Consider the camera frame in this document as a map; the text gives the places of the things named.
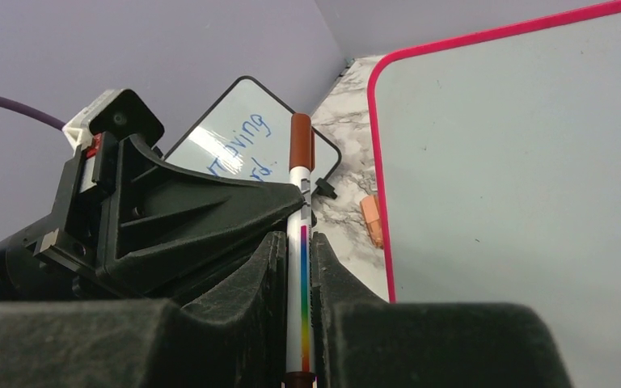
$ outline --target orange eraser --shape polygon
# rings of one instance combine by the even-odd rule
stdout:
[[[367,196],[361,200],[361,212],[365,225],[368,227],[370,240],[377,248],[384,247],[382,240],[382,221],[379,219],[379,204],[377,196]]]

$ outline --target pink whiteboard frame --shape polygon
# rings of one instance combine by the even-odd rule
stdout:
[[[611,2],[604,2],[594,6],[587,6],[574,11],[568,11],[561,14],[545,16],[543,18],[529,20],[522,23],[511,24],[509,26],[493,28],[491,30],[475,32],[470,35],[458,36],[446,40],[439,40],[437,42],[423,44],[421,46],[415,46],[411,48],[403,48],[399,51],[395,51],[386,55],[375,66],[370,79],[368,80],[368,109],[370,111],[370,129],[373,138],[373,152],[375,159],[375,174],[377,176],[378,198],[379,198],[379,211],[380,218],[382,219],[382,231],[384,233],[384,259],[385,268],[387,270],[387,287],[389,290],[389,302],[396,302],[396,288],[394,283],[394,267],[392,265],[391,256],[391,239],[389,235],[389,217],[387,213],[387,191],[384,188],[384,172],[382,169],[382,149],[379,142],[379,125],[378,125],[378,113],[377,105],[375,101],[375,87],[379,79],[380,73],[390,64],[402,59],[417,57],[436,51],[454,49],[456,47],[467,46],[469,44],[476,44],[486,42],[488,40],[502,39],[508,36],[526,34],[527,32],[534,32],[543,30],[544,28],[551,28],[557,26],[563,26],[565,24],[580,22],[582,20],[589,20],[600,18],[602,16],[608,16],[618,14],[621,12],[621,0],[614,0]]]

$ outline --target whiteboard marker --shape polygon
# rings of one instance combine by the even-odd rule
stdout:
[[[311,171],[315,166],[311,118],[291,117],[289,181],[303,194],[303,207],[287,221],[287,345],[285,388],[310,388],[315,380],[311,324]]]

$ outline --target marble surface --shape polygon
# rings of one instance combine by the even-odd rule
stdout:
[[[360,201],[377,193],[366,88],[382,57],[356,59],[318,107],[313,125],[341,150],[341,164],[328,182],[337,198],[313,199],[314,230],[325,233],[340,262],[381,298],[388,300],[384,251],[373,246]]]

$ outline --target large whiteboard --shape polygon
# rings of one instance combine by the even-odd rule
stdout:
[[[621,387],[621,13],[565,23],[612,11],[394,53],[369,88],[391,297],[530,306],[589,388]]]
[[[241,77],[167,154],[166,161],[206,174],[289,182],[289,134],[294,112],[254,78]],[[311,182],[327,178],[340,152],[315,131]]]

